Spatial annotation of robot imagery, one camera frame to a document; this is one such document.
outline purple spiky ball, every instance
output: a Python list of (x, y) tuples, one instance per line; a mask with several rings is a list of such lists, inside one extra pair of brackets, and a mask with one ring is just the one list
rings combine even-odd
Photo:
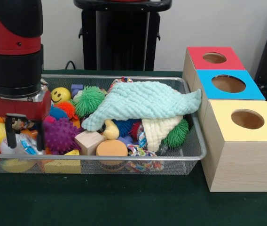
[(73, 149), (79, 149), (74, 138), (81, 133), (82, 129), (78, 129), (66, 118), (60, 118), (53, 123), (44, 122), (46, 146), (52, 154), (66, 154)]

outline sorting box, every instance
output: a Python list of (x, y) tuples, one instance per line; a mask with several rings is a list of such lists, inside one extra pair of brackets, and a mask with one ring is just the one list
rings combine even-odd
[(245, 70), (231, 47), (188, 47), (183, 79), (193, 89), (196, 70)]
[(201, 89), (202, 103), (197, 111), (203, 125), (208, 99), (265, 100), (246, 70), (197, 70), (192, 91)]
[(211, 192), (267, 192), (267, 102), (209, 100), (202, 165)]

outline light blue towel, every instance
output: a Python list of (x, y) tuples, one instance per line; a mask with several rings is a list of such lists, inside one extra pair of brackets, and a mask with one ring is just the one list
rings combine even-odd
[(201, 103), (201, 90), (181, 94), (157, 81), (117, 83), (98, 109), (82, 123), (97, 131), (106, 119), (163, 119), (194, 113)]

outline metal mesh basket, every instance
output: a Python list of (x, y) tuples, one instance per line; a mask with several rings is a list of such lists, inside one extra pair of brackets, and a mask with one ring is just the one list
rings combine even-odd
[[(49, 89), (71, 84), (98, 86), (108, 90), (114, 76), (44, 75)], [(181, 78), (131, 77), (134, 81), (159, 81), (180, 93), (189, 93)], [(76, 173), (76, 174), (164, 174), (188, 175), (206, 155), (204, 138), (196, 114), (185, 116), (190, 128), (186, 141), (177, 148), (166, 147), (157, 157), (112, 157), (74, 155), (0, 155), (0, 173)]]

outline circular hole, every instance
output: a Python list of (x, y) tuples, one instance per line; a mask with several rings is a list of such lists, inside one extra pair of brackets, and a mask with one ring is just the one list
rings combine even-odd
[(245, 83), (233, 76), (222, 74), (212, 78), (213, 85), (227, 93), (240, 93), (245, 90)]
[(226, 57), (220, 53), (206, 53), (203, 55), (203, 59), (212, 64), (222, 64), (226, 62)]
[(264, 119), (252, 110), (240, 109), (232, 113), (232, 120), (238, 126), (247, 129), (259, 129), (264, 125)]

